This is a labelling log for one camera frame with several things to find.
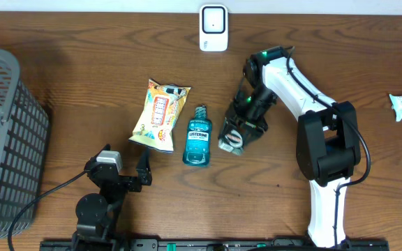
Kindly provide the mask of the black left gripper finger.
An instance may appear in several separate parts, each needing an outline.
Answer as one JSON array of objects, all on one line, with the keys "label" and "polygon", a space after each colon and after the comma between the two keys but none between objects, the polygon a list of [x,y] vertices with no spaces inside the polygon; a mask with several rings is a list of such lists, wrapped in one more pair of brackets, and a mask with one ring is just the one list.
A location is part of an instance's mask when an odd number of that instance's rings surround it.
[{"label": "black left gripper finger", "polygon": [[152,184],[152,174],[149,164],[149,149],[145,151],[140,156],[139,162],[136,166],[137,177],[142,185]]},{"label": "black left gripper finger", "polygon": [[111,149],[110,144],[106,144],[97,154],[96,156],[99,156],[103,151],[109,151]]}]

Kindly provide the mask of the teal mouthwash bottle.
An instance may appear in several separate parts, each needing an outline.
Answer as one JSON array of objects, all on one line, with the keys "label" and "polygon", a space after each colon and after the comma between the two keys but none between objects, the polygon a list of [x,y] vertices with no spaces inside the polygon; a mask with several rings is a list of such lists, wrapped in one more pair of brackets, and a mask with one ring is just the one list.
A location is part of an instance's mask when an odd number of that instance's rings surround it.
[{"label": "teal mouthwash bottle", "polygon": [[207,107],[195,108],[194,117],[188,122],[186,145],[182,161],[185,165],[206,167],[210,161],[212,123],[207,117]]}]

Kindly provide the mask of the yellow snack bag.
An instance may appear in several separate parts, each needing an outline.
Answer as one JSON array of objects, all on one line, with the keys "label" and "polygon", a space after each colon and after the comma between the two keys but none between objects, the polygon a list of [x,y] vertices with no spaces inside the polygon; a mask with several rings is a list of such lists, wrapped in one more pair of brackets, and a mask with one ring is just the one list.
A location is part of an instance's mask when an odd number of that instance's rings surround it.
[{"label": "yellow snack bag", "polygon": [[188,86],[159,84],[149,79],[144,109],[128,140],[157,151],[172,153],[172,130],[190,90]]}]

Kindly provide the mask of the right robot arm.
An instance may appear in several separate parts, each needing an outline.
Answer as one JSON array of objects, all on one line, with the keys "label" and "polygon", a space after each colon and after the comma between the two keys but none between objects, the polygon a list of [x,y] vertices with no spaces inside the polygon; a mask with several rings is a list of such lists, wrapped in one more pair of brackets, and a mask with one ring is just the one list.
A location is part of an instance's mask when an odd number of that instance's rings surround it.
[{"label": "right robot arm", "polygon": [[342,248],[345,193],[368,177],[365,172],[352,179],[361,154],[369,150],[354,106],[317,89],[295,65],[294,50],[277,46],[249,56],[243,76],[252,92],[246,96],[237,91],[225,113],[218,147],[241,155],[268,130],[265,114],[281,101],[297,121],[296,160],[311,189],[308,237],[317,248]]}]

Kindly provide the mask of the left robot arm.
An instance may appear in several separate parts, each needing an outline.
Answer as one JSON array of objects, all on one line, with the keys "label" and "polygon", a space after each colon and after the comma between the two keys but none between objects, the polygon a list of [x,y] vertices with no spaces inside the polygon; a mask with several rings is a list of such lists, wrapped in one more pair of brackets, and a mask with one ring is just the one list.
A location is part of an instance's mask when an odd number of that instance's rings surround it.
[{"label": "left robot arm", "polygon": [[129,249],[126,237],[116,232],[117,220],[126,195],[141,192],[144,185],[152,183],[149,151],[140,156],[135,168],[137,176],[121,175],[122,168],[120,152],[113,151],[109,144],[85,164],[85,174],[100,191],[83,196],[77,203],[71,250]]}]

